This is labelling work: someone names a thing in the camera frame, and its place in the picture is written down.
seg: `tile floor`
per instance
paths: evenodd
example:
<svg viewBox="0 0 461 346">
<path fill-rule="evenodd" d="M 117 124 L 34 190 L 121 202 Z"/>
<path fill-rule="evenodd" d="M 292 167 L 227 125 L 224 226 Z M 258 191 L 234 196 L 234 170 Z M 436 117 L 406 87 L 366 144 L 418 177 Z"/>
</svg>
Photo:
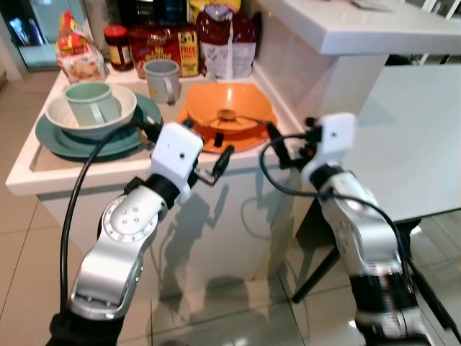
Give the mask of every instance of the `tile floor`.
<svg viewBox="0 0 461 346">
<path fill-rule="evenodd" d="M 4 182 L 53 84 L 55 72 L 31 74 L 0 91 L 0 181 Z M 60 229 L 36 197 L 15 197 L 0 184 L 0 345 L 42 346 L 58 309 Z M 461 326 L 461 213 L 427 218 L 412 236 L 415 262 Z M 354 300 L 339 262 L 299 305 L 287 296 L 331 249 L 294 241 L 270 281 L 236 282 L 185 297 L 132 306 L 122 346 L 363 345 L 350 323 Z M 82 254 L 70 246 L 69 273 Z M 438 345 L 456 345 L 421 303 Z"/>
</svg>

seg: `teal plate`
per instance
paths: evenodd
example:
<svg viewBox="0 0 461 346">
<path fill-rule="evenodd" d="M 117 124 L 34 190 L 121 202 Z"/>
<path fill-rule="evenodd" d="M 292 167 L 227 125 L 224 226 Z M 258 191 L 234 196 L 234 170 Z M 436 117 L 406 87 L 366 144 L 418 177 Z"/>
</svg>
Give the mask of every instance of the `teal plate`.
<svg viewBox="0 0 461 346">
<path fill-rule="evenodd" d="M 162 123 L 160 109 L 149 98 L 135 94 L 138 105 L 133 115 L 143 122 L 149 116 L 156 123 Z M 45 115 L 42 115 L 35 127 L 37 140 L 52 153 L 67 159 L 86 159 L 97 145 L 96 141 L 77 138 L 63 132 L 59 127 L 54 126 Z M 136 128 L 128 129 L 117 135 L 99 152 L 98 158 L 109 159 L 111 156 L 132 154 L 141 147 L 141 140 Z"/>
</svg>

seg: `orange plate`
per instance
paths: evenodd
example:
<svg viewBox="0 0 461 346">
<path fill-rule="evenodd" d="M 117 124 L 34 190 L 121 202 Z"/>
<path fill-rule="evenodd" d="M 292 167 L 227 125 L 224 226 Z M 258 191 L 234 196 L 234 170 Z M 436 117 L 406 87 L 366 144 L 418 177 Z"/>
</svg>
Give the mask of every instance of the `orange plate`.
<svg viewBox="0 0 461 346">
<path fill-rule="evenodd" d="M 239 115 L 257 120 L 271 120 L 272 115 L 271 102 L 251 83 L 195 84 L 187 94 L 186 108 L 195 122 L 219 131 L 241 131 L 260 126 Z M 216 119 L 219 110 L 233 110 L 237 121 Z"/>
<path fill-rule="evenodd" d="M 178 122 L 182 123 L 188 118 L 186 107 L 183 107 L 179 112 Z M 266 126 L 257 125 L 255 128 L 246 130 L 237 135 L 224 135 L 223 144 L 220 147 L 216 147 L 214 145 L 216 137 L 215 130 L 197 124 L 195 124 L 192 129 L 203 137 L 205 141 L 203 150 L 217 154 L 223 153 L 224 150 L 231 145 L 235 147 L 236 151 L 248 150 L 264 143 L 269 138 Z"/>
</svg>

